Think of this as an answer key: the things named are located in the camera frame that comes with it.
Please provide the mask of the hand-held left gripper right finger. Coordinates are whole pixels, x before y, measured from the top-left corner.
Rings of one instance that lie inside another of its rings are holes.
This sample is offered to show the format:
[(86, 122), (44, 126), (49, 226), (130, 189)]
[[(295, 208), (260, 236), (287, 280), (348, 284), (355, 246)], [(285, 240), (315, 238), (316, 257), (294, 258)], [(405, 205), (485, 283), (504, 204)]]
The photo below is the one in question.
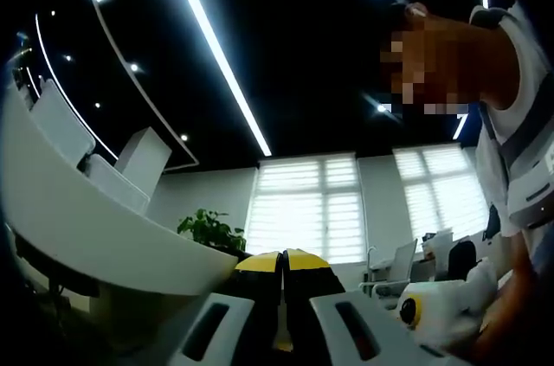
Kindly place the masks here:
[(283, 252), (287, 328), (307, 365), (465, 365), (418, 344), (405, 327), (361, 292), (347, 292), (315, 254)]

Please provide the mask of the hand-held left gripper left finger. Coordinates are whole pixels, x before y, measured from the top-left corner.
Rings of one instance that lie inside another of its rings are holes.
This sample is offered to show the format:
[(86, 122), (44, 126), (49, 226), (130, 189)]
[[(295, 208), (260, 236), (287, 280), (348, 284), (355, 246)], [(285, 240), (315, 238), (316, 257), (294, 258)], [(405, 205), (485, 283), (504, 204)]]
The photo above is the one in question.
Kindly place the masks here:
[(282, 253), (250, 256), (173, 334), (169, 365), (252, 365), (271, 349), (277, 329)]

